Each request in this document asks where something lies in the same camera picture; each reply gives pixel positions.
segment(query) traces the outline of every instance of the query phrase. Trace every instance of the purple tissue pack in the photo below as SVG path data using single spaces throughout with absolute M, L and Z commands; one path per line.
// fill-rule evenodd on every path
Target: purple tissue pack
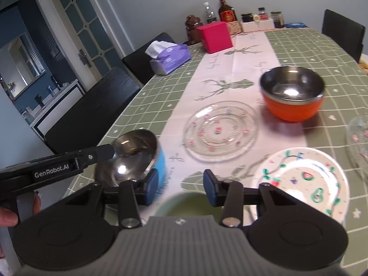
M 156 59 L 150 61 L 152 70 L 157 75 L 168 75 L 191 59 L 188 46 L 178 44 L 163 50 Z

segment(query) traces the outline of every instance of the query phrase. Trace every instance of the jar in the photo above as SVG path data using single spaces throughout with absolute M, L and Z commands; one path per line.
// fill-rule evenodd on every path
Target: jar
M 243 23 L 249 23 L 249 22 L 253 22 L 253 13 L 251 12 L 247 12 L 247 13 L 242 13 L 241 14 L 241 19 L 243 21 Z
M 284 27 L 284 16 L 282 15 L 281 11 L 271 11 L 271 18 L 273 19 L 275 28 Z
M 265 11 L 264 7 L 259 7 L 258 11 L 259 11 L 259 16 L 261 17 L 261 20 L 268 20 L 268 14 Z

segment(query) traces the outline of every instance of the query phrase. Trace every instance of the red bottle label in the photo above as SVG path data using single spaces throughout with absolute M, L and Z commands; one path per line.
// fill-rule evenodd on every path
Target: red bottle label
M 268 14 L 267 13 L 266 14 L 260 14 L 259 16 L 260 16 L 261 20 L 268 20 Z
M 235 15 L 232 10 L 223 11 L 221 13 L 221 20 L 224 22 L 234 22 L 235 21 Z

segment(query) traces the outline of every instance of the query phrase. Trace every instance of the dining table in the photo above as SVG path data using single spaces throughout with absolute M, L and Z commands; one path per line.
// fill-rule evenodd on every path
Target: dining table
M 364 172 L 351 158 L 346 140 L 349 122 L 368 108 L 368 76 L 331 38 L 311 28 L 275 29 L 231 36 L 233 47 L 208 54 L 201 43 L 189 46 L 191 59 L 169 75 L 155 75 L 130 102 L 99 145 L 124 133 L 147 129 L 158 138 L 166 161 L 166 181 L 153 204 L 140 207 L 143 221 L 174 194 L 204 191 L 202 175 L 211 169 L 250 186 L 257 167 L 270 155 L 293 147 L 311 147 L 334 158 L 348 180 L 350 195 L 343 220 L 349 244 L 341 266 L 351 275 L 368 268 L 368 193 Z M 276 66 L 315 71 L 325 83 L 318 113 L 302 123 L 273 116 L 265 105 L 259 79 Z M 194 113 L 216 103 L 241 102 L 255 113 L 256 133 L 236 157 L 195 157 L 185 140 Z M 94 181 L 94 165 L 77 175 L 65 196 Z M 105 219 L 117 225 L 117 210 Z

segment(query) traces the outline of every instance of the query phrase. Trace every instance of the brown figurine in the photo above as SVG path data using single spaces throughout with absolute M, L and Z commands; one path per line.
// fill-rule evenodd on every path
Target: brown figurine
M 185 42 L 186 45 L 191 46 L 192 44 L 201 42 L 201 35 L 196 28 L 202 25 L 203 23 L 199 17 L 196 17 L 192 14 L 187 16 L 185 26 L 187 29 L 188 41 Z

